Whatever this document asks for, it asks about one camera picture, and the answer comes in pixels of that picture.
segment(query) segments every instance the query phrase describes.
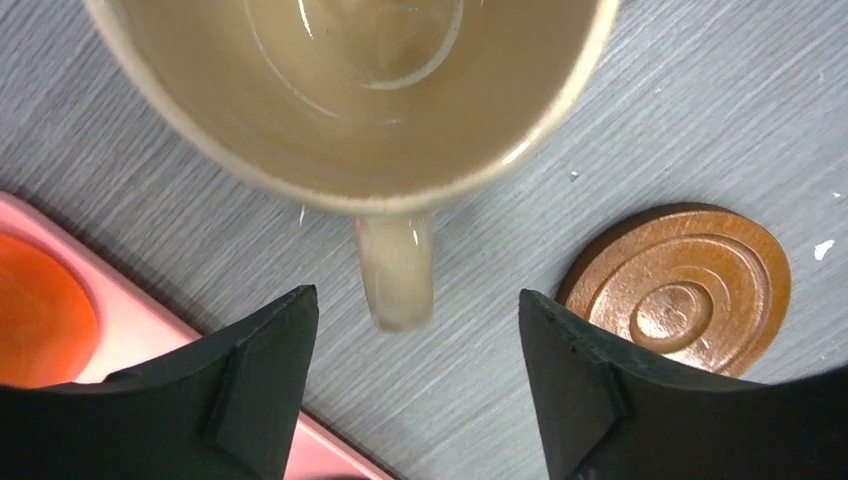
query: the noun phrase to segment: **cork coaster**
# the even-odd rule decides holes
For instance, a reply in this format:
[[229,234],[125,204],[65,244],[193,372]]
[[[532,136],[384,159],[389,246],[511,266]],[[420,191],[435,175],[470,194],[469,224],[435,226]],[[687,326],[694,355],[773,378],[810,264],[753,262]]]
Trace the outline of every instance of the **cork coaster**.
[[790,290],[786,254],[763,227],[719,207],[678,204],[596,238],[557,301],[672,360],[739,376],[777,335]]

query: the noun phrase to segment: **gray table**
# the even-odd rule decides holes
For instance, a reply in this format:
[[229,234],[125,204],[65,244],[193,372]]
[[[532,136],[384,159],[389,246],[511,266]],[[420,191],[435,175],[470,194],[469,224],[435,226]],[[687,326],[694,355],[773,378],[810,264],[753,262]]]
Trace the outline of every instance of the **gray table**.
[[124,78],[79,2],[0,0],[0,189],[202,331],[315,283],[310,411],[404,477],[539,479],[518,291],[553,293],[581,246],[630,213],[716,203],[781,241],[792,305],[748,378],[848,360],[847,67],[848,2],[627,2],[553,139],[440,212],[436,321],[406,336],[371,327],[350,221],[306,211],[301,224],[300,205],[206,161]]

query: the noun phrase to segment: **pink tray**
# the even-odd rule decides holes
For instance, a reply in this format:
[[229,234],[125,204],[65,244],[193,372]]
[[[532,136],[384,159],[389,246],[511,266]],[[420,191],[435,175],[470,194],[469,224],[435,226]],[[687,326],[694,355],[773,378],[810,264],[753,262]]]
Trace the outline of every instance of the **pink tray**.
[[[41,213],[0,192],[0,232],[38,246],[81,280],[100,322],[100,343],[78,383],[97,383],[179,348],[199,337],[115,269]],[[332,477],[391,480],[362,455],[301,412],[286,467],[286,480]]]

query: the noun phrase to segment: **ceramic mug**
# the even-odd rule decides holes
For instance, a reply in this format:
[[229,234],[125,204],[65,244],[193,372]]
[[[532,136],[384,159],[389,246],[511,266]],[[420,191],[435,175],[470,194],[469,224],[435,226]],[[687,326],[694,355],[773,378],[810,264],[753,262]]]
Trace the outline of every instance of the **ceramic mug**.
[[618,0],[86,0],[151,104],[236,175],[355,217],[387,331],[433,312],[432,209],[559,125]]

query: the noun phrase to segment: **orange circle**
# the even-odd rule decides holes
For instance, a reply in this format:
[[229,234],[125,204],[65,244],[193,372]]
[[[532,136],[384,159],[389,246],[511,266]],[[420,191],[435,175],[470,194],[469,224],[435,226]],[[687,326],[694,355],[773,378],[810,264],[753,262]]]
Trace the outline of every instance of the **orange circle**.
[[73,381],[98,336],[94,307],[77,279],[50,255],[0,233],[0,383]]

